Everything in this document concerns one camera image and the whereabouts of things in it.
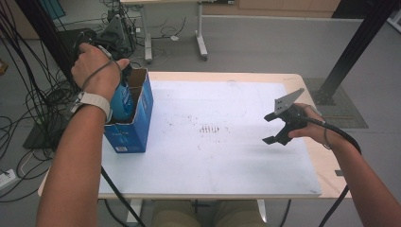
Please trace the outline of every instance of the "watch strap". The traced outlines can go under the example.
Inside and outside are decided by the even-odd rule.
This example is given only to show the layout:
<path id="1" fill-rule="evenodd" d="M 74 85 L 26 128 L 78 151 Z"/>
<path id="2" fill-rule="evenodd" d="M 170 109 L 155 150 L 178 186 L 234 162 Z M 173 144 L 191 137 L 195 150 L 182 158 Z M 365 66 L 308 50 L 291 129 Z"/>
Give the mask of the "watch strap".
<path id="1" fill-rule="evenodd" d="M 90 94 L 86 92 L 81 92 L 78 94 L 77 99 L 73 105 L 73 107 L 70 109 L 72 113 L 75 113 L 77 109 L 82 106 L 82 105 L 92 105 L 92 106 L 97 106 L 103 112 L 106 114 L 106 122 L 109 122 L 110 119 L 112 118 L 112 110 L 110 109 L 110 103 L 109 101 L 104 98 L 103 96 L 95 95 L 95 94 Z"/>

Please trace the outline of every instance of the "white paper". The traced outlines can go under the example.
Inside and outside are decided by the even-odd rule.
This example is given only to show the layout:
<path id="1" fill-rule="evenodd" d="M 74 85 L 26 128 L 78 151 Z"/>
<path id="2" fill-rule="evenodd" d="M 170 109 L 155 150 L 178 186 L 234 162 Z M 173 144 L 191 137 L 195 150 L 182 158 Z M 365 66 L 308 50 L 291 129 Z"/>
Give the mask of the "white paper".
<path id="1" fill-rule="evenodd" d="M 117 154 L 106 139 L 103 166 L 122 193 L 138 197 L 317 197 L 321 189 L 303 139 L 262 139 L 284 127 L 267 122 L 283 84 L 152 81 L 146 153 Z M 113 193 L 102 179 L 100 193 Z"/>

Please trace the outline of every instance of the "person's right hand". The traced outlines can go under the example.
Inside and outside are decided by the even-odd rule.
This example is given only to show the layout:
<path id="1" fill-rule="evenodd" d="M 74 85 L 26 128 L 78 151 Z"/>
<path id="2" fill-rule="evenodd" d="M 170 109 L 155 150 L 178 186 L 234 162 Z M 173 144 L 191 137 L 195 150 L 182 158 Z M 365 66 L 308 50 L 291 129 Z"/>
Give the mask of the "person's right hand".
<path id="1" fill-rule="evenodd" d="M 81 54 L 71 73 L 76 84 L 82 88 L 85 80 L 98 68 L 107 64 L 109 58 L 99 48 L 90 44 L 81 44 L 79 50 Z M 117 61 L 118 65 L 111 62 L 86 82 L 83 92 L 103 96 L 110 102 L 120 81 L 120 68 L 124 69 L 129 63 L 127 59 Z"/>
<path id="2" fill-rule="evenodd" d="M 312 106 L 306 105 L 304 103 L 296 103 L 295 105 L 302 107 L 304 109 L 305 114 L 308 117 L 324 121 L 324 119 L 314 111 Z M 326 145 L 330 148 L 335 147 L 341 141 L 345 141 L 345 139 L 342 136 L 331 130 L 326 131 L 326 139 L 327 139 L 326 141 L 326 139 L 324 138 L 324 128 L 313 123 L 307 123 L 307 126 L 305 128 L 290 131 L 288 133 L 289 138 L 297 138 L 304 136 L 310 137 L 316 142 Z"/>

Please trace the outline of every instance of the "cardboard box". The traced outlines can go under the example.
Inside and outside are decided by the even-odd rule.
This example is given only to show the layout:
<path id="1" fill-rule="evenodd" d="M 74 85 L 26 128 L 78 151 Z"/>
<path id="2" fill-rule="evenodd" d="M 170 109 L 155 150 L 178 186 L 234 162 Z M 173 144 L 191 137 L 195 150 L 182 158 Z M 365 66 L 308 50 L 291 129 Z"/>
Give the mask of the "cardboard box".
<path id="1" fill-rule="evenodd" d="M 0 59 L 0 76 L 6 73 L 7 68 L 9 68 L 9 65 Z"/>
<path id="2" fill-rule="evenodd" d="M 117 153 L 140 153 L 147 149 L 148 130 L 153 95 L 147 69 L 132 69 L 129 85 L 134 102 L 131 120 L 127 123 L 109 122 L 104 134 Z"/>

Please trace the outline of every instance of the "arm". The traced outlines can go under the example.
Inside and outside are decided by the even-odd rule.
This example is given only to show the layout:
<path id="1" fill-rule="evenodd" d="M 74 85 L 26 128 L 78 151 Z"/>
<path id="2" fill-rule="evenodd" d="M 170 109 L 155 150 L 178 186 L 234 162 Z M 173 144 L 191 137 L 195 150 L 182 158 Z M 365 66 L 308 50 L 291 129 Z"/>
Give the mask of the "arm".
<path id="1" fill-rule="evenodd" d="M 305 104 L 305 113 L 323 120 Z M 336 156 L 345 181 L 351 191 L 355 207 L 364 226 L 399 226 L 401 206 L 389 189 L 369 167 L 357 149 L 333 131 L 327 131 L 327 141 L 323 128 L 311 123 L 307 127 L 291 131 L 290 138 L 308 136 L 320 144 L 330 144 Z"/>
<path id="2" fill-rule="evenodd" d="M 108 59 L 96 47 L 82 44 L 82 54 L 71 72 L 79 87 Z M 117 62 L 120 68 L 128 60 Z M 112 63 L 94 75 L 85 91 L 109 102 L 120 80 Z M 48 173 L 37 214 L 37 226 L 96 226 L 97 193 L 100 182 L 101 148 L 106 114 L 84 105 L 68 124 Z"/>

